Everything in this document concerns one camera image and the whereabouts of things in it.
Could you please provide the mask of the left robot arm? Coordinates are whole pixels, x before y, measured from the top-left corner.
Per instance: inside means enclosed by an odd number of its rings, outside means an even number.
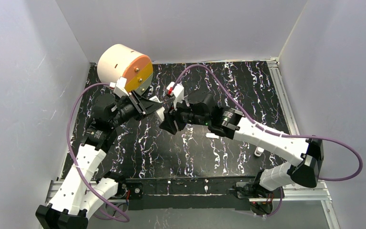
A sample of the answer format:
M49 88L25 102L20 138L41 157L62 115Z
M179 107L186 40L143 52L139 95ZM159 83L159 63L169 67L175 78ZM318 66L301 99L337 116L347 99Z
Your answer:
M116 195L124 195L125 177L108 172L92 187L89 182L117 140L116 129L131 119L142 120L158 114L163 104L157 96L144 98L132 91L117 99L102 94L92 106L92 119L81 140L75 162L47 205L40 205L36 218L44 229L85 229L89 219Z

